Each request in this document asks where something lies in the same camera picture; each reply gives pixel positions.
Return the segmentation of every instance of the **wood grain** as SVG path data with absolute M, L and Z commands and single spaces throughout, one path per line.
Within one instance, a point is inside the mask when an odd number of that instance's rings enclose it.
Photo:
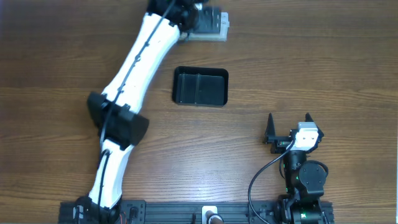
M 147 3 L 0 3 L 0 222 L 53 223 L 60 202 L 93 185 L 99 146 L 86 97 L 119 70 Z M 325 133 L 311 156 L 330 169 L 323 200 L 333 202 L 336 222 L 393 223 L 398 2 L 213 4 L 229 12 L 228 41 L 168 53 L 146 94 L 150 128 L 130 157 L 123 197 L 245 202 L 252 176 L 275 157 L 262 143 L 267 114 L 286 134 L 310 112 Z M 174 104 L 179 65 L 227 69 L 227 105 Z M 252 196 L 283 191 L 274 166 Z

